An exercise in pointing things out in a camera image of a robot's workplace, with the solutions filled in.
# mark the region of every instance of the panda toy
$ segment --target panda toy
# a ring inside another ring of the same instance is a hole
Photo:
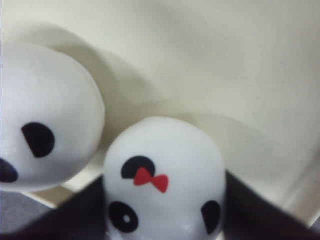
[[[78,62],[1,44],[1,190],[44,190],[73,177],[96,151],[104,119],[96,83]]]
[[[212,240],[222,229],[225,167],[195,126],[150,117],[110,146],[104,163],[110,240]]]

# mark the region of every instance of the panda head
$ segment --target panda head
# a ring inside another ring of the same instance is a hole
[[[106,154],[104,188],[111,240],[212,240],[222,228],[222,157],[189,123],[151,117],[125,130]]]
[[[77,174],[99,144],[104,111],[94,80],[75,60],[2,44],[1,190],[43,190]]]

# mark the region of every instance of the red bow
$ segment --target red bow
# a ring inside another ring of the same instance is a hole
[[[140,167],[134,177],[134,185],[141,186],[144,184],[152,183],[160,192],[165,193],[168,188],[169,179],[166,175],[159,175],[152,177],[148,170]]]

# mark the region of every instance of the white surface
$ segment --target white surface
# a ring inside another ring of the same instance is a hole
[[[78,174],[104,120],[97,85],[74,59],[31,44],[1,45],[1,190],[44,190]]]
[[[167,179],[167,188],[145,182],[143,171],[158,183]],[[149,117],[132,125],[110,146],[103,173],[111,239],[212,240],[221,231],[223,160],[213,140],[189,123]],[[207,207],[214,214],[211,221],[202,214],[203,208],[209,212]],[[117,219],[128,209],[133,211],[129,226],[134,227],[126,233],[127,224]]]
[[[1,40],[72,56],[102,91],[109,110],[102,147],[69,188],[98,175],[121,130],[166,115],[211,135],[227,168],[274,204],[305,223],[317,215],[320,1],[2,0],[1,7]]]

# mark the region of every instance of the black eye patch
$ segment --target black eye patch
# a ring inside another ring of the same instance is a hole
[[[119,201],[110,204],[109,217],[113,226],[123,233],[132,233],[139,226],[139,219],[135,211]]]
[[[216,201],[208,201],[201,208],[203,221],[208,235],[212,234],[220,221],[220,206]]]
[[[156,167],[155,164],[145,156],[135,156],[130,158],[123,165],[121,169],[121,176],[123,179],[134,179],[139,168],[145,168],[151,174],[155,176]]]
[[[9,162],[0,158],[0,183],[14,183],[18,180],[18,172]]]
[[[21,130],[36,158],[43,158],[54,149],[55,136],[47,126],[38,122],[31,122],[24,125]]]

